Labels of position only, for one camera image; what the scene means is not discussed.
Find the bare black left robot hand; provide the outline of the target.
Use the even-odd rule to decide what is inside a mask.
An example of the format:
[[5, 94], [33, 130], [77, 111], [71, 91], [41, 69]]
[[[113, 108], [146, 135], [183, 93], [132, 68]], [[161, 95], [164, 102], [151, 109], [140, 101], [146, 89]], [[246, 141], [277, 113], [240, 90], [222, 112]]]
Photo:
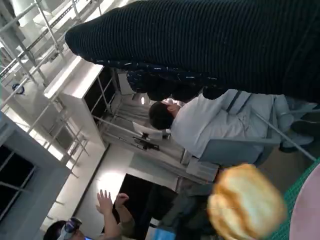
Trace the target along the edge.
[[153, 239], [218, 240], [218, 233], [212, 227], [207, 213], [207, 201], [212, 189], [211, 183], [179, 193], [155, 229]]

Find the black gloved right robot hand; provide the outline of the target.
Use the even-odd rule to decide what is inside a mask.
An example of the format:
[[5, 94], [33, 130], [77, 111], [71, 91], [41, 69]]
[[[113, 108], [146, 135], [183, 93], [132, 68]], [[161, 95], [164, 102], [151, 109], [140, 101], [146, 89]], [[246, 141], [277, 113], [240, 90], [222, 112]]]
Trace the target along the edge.
[[127, 71], [137, 93], [200, 87], [320, 101], [317, 0], [140, 0], [65, 35], [84, 60]]

